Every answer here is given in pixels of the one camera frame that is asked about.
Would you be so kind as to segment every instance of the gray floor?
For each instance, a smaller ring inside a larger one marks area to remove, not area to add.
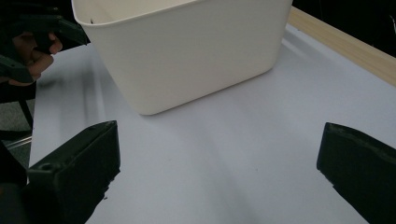
[[[32,115],[35,110],[35,100],[27,101]],[[18,103],[0,104],[0,130],[4,131],[26,131],[29,130],[20,105]],[[23,167],[29,167],[31,144],[25,144],[21,147],[15,147],[10,150],[11,154],[22,164]]]

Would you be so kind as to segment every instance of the white table surface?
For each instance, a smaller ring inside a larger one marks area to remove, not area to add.
[[[316,168],[325,122],[396,147],[396,88],[287,26],[276,66],[155,116],[122,98],[92,45],[39,79],[31,165],[119,124],[121,172],[88,223],[366,223]]]

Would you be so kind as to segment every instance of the white plastic basket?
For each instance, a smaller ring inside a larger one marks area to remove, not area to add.
[[[120,91],[152,115],[269,70],[291,0],[72,0]]]

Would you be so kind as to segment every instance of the human hand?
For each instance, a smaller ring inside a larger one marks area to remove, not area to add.
[[[62,43],[54,33],[49,33],[49,39],[53,43],[49,47],[49,52],[51,54],[56,54],[61,51],[63,47]],[[52,56],[35,50],[37,43],[35,42],[35,37],[32,33],[24,32],[23,34],[14,37],[12,41],[22,61],[29,70],[29,73],[32,75],[33,80],[36,81],[41,77],[41,73],[53,63]],[[29,86],[32,83],[21,83],[14,79],[10,79],[8,81],[9,85],[14,86]]]

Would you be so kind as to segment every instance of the finger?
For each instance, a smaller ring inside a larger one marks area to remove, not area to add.
[[[27,65],[27,68],[32,77],[39,78],[39,76],[41,76],[41,73],[44,72],[53,63],[52,56],[37,50],[32,51],[31,57],[34,63]]]
[[[21,35],[12,38],[12,42],[14,43],[18,54],[21,56],[23,61],[27,63],[30,60],[32,50],[37,46],[33,34],[23,32]]]
[[[9,81],[9,77],[0,77],[0,83]]]
[[[54,33],[49,33],[49,39],[53,42],[53,44],[49,47],[49,52],[51,54],[56,54],[62,50],[62,42]]]
[[[16,81],[16,80],[14,80],[14,79],[10,79],[9,81],[8,81],[8,84],[9,85],[12,85],[12,86],[29,86],[29,85],[32,85],[34,82],[29,82],[29,83],[24,83],[24,82],[19,82],[19,81]]]

